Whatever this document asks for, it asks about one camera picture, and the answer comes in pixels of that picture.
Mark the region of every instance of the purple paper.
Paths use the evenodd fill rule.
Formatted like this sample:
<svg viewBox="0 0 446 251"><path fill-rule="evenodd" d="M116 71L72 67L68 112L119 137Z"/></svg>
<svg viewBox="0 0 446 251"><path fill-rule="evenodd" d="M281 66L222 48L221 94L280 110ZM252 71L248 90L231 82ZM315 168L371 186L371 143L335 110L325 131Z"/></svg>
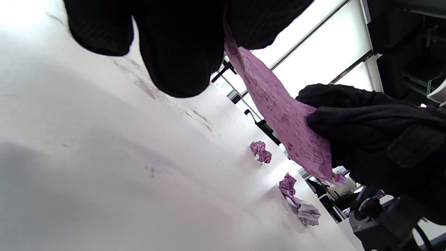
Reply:
<svg viewBox="0 0 446 251"><path fill-rule="evenodd" d="M280 80L249 50L238 48L225 26L225 51L257 109L284 144L289 158L309 174L332 180L330 144L313 132L306 117L316 108L292 98Z"/></svg>
<svg viewBox="0 0 446 251"><path fill-rule="evenodd" d="M294 190L294 183L296 183L296 179L289 173L286 173L284 180L279 182L279 189L293 202L297 209L299 209L301 207L301 202L300 200L296 200L294 197L296 194L296 190Z"/></svg>
<svg viewBox="0 0 446 251"><path fill-rule="evenodd" d="M321 212L313 204L294 197L296 194L296 190L294 190L295 183L296 179L287 173L284 179L279 182L279 189L296 206L296 210L293 211L305 226L319 225Z"/></svg>
<svg viewBox="0 0 446 251"><path fill-rule="evenodd" d="M260 162L264 162L266 164L271 162L271 157L273 155L267 150L265 150L265 142L263 141L252 142L249 146L254 155L259 156L258 160Z"/></svg>

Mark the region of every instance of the black glove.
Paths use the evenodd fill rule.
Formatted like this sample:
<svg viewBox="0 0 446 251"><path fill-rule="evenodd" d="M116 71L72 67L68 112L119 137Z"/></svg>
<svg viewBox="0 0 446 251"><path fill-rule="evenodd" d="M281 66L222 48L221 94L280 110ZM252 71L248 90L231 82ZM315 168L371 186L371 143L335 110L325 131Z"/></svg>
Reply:
<svg viewBox="0 0 446 251"><path fill-rule="evenodd" d="M85 49L124 56L134 18L142 59L153 83L174 97L209 85L223 60L225 1L64 0L73 38ZM228 0L227 21L237 44L264 48L313 0Z"/></svg>
<svg viewBox="0 0 446 251"><path fill-rule="evenodd" d="M307 122L331 143L333 168L387 194L409 194L446 224L446 117L383 93L310 85L296 99L318 108Z"/></svg>

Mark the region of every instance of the pink paper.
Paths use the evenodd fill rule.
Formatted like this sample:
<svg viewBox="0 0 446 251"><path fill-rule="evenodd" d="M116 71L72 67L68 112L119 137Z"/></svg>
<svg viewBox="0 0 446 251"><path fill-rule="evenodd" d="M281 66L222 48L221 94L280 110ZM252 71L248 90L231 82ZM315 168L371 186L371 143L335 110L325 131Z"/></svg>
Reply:
<svg viewBox="0 0 446 251"><path fill-rule="evenodd" d="M225 51L242 77L257 109L284 144L290 159L309 174L332 180L328 141L313 132L306 117L316 108L292 98L280 80L249 50L237 45L225 27Z"/></svg>
<svg viewBox="0 0 446 251"><path fill-rule="evenodd" d="M251 151L254 155L259 156L259 161L264 162L265 164L268 164L271 162L271 157L273 156L270 152L265 150L265 142L263 141L257 141L252 142L249 147L251 148Z"/></svg>

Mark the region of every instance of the stain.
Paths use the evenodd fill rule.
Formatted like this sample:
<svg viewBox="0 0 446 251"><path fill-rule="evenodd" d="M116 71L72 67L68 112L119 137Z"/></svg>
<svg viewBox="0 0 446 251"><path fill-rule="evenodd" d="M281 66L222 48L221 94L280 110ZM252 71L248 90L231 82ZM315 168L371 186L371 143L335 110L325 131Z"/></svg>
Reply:
<svg viewBox="0 0 446 251"><path fill-rule="evenodd" d="M147 84L145 83L144 79L136 76L136 80L134 81L134 83L141 88L145 93L147 93L151 98L156 99L153 91L147 86Z"/></svg>
<svg viewBox="0 0 446 251"><path fill-rule="evenodd" d="M141 70L141 65L139 65L137 62L135 62L133 59L129 59L127 57L124 57L125 60L127 60L129 63L131 63L133 66L135 66L138 70Z"/></svg>
<svg viewBox="0 0 446 251"><path fill-rule="evenodd" d="M48 11L45 11L45 15L53 20L55 20L56 22L58 22L61 25L65 25L65 23L62 21L62 19L56 17L55 15L49 13Z"/></svg>
<svg viewBox="0 0 446 251"><path fill-rule="evenodd" d="M205 127L206 127L209 131L212 131L212 129L211 129L208 125L205 125Z"/></svg>
<svg viewBox="0 0 446 251"><path fill-rule="evenodd" d="M192 117L192 115L190 114L190 113L188 113L187 111L183 111L184 112L184 114L186 114L187 116L189 116L189 117L191 117L191 118L194 118L194 117Z"/></svg>
<svg viewBox="0 0 446 251"><path fill-rule="evenodd" d="M112 62L113 62L119 69L121 69L122 71L125 71L125 72L131 72L127 67L125 67L125 66L119 64L119 63L116 62L115 60L112 60Z"/></svg>
<svg viewBox="0 0 446 251"><path fill-rule="evenodd" d="M207 120L205 116L201 115L201 114L198 113L196 110L192 110L192 112L194 112L198 117L200 117L201 119L203 119L204 121L206 121L206 122L208 122L209 124L212 125L212 123L209 122L209 120Z"/></svg>
<svg viewBox="0 0 446 251"><path fill-rule="evenodd" d="M0 97L15 97L15 96L17 96L16 94L3 94L3 95L0 95Z"/></svg>

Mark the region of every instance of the crumpled pink paper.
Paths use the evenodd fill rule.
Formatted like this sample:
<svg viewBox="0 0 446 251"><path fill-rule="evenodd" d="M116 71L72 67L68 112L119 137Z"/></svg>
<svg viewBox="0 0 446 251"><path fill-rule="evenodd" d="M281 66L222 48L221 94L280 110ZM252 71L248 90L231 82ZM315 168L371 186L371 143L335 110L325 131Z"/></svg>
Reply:
<svg viewBox="0 0 446 251"><path fill-rule="evenodd" d="M237 47L225 26L225 51L257 109L284 144L289 158L309 174L332 180L330 144L313 132L306 117L316 108L292 98L280 80L249 50Z"/></svg>
<svg viewBox="0 0 446 251"><path fill-rule="evenodd" d="M252 142L249 145L249 147L251 148L251 151L254 153L254 155L259 156L258 161L264 162L266 164L271 162L271 157L273 155L267 150L265 150L265 142L263 141Z"/></svg>
<svg viewBox="0 0 446 251"><path fill-rule="evenodd" d="M287 173L284 179L279 182L279 189L296 206L296 210L293 211L305 226L319 225L319 217L321 217L321 212L313 204L294 197L296 194L296 190L294 190L294 183L296 183L296 179Z"/></svg>

